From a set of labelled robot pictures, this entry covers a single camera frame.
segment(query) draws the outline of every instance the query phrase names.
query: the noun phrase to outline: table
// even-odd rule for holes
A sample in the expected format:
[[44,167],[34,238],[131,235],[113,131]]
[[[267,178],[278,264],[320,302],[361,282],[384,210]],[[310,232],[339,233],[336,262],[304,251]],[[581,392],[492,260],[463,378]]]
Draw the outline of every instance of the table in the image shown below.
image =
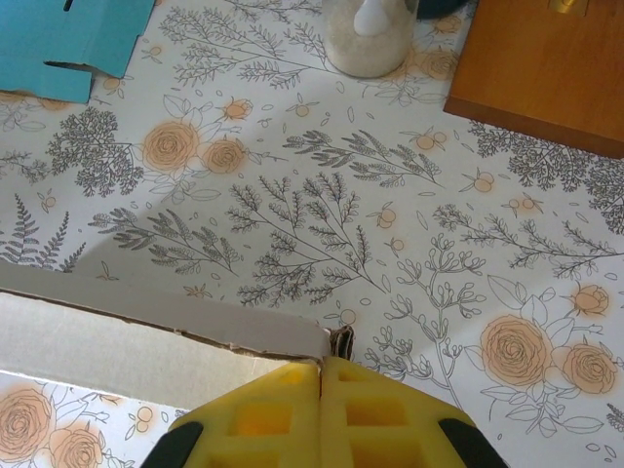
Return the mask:
[[[318,0],[157,0],[89,105],[0,95],[0,256],[352,325],[356,362],[462,407],[511,466],[622,466],[624,172],[442,112],[474,8],[359,81]],[[72,438],[129,468],[179,411],[2,389],[0,431],[19,398],[56,428],[0,437],[3,468]]]

